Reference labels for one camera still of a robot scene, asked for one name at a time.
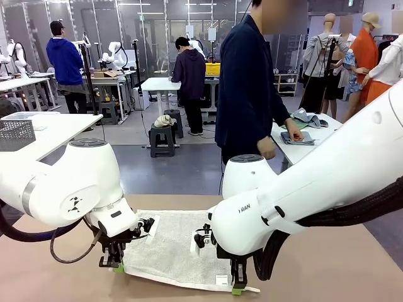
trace sneaker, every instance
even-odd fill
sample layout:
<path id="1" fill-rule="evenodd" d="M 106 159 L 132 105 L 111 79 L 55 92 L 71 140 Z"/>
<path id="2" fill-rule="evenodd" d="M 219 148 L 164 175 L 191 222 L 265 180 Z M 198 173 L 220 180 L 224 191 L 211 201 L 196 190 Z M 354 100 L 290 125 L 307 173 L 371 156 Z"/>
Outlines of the sneaker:
<path id="1" fill-rule="evenodd" d="M 192 136 L 192 137 L 197 137 L 197 136 L 199 136 L 200 134 L 199 133 L 193 133 L 192 131 L 188 131 L 188 133 Z"/>

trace man in navy jacket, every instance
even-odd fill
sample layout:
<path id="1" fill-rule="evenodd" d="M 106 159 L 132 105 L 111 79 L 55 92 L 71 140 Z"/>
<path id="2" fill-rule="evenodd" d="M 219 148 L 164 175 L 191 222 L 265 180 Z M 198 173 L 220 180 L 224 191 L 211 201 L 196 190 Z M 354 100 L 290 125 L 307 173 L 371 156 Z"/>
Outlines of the man in navy jacket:
<path id="1" fill-rule="evenodd" d="M 291 0 L 253 0 L 251 14 L 235 26 L 222 44 L 215 141 L 222 160 L 243 154 L 275 156 L 273 119 L 302 140 L 273 85 L 273 62 L 263 34 L 277 30 Z"/>

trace white towel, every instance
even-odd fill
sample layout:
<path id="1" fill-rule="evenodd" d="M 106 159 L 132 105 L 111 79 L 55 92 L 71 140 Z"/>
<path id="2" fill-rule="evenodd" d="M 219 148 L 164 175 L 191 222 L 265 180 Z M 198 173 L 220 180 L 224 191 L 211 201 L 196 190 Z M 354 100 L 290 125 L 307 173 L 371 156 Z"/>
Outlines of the white towel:
<path id="1" fill-rule="evenodd" d="M 154 126 L 157 128 L 162 128 L 165 126 L 173 126 L 176 123 L 175 118 L 171 118 L 169 115 L 161 115 L 154 122 Z"/>
<path id="2" fill-rule="evenodd" d="M 206 211 L 138 210 L 137 214 L 139 218 L 159 215 L 161 219 L 150 245 L 144 238 L 126 246 L 123 266 L 127 274 L 183 288 L 232 291 L 230 261 L 218 259 L 215 246 L 206 244 L 199 258 L 190 254 L 192 232 L 208 223 Z M 223 276 L 227 276 L 228 285 L 217 285 L 225 284 Z"/>

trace person in purple hoodie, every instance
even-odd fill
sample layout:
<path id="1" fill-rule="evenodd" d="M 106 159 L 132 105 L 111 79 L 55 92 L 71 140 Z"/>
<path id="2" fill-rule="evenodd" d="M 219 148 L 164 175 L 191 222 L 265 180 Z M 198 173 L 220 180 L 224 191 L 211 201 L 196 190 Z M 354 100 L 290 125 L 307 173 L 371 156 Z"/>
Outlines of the person in purple hoodie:
<path id="1" fill-rule="evenodd" d="M 179 37 L 175 41 L 175 47 L 179 54 L 171 81 L 173 83 L 181 82 L 179 92 L 181 103 L 188 117 L 190 127 L 188 133 L 193 136 L 202 135 L 203 120 L 200 98 L 203 96 L 206 63 L 203 55 L 193 49 L 185 37 Z"/>

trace gray basket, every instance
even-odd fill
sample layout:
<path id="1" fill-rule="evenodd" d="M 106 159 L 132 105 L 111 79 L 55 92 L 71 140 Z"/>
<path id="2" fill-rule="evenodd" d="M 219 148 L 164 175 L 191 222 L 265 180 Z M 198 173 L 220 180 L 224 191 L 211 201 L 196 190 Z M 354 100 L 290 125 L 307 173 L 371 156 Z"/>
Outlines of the gray basket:
<path id="1" fill-rule="evenodd" d="M 0 120 L 0 152 L 17 151 L 34 141 L 31 120 Z"/>

